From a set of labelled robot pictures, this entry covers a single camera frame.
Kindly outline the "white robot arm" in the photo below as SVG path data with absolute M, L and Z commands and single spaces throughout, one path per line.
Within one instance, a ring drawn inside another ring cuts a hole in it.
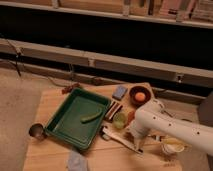
M 129 132 L 135 139 L 143 139 L 150 129 L 155 129 L 213 156 L 213 127 L 163 115 L 164 110 L 165 106 L 160 100 L 149 100 L 135 111 Z

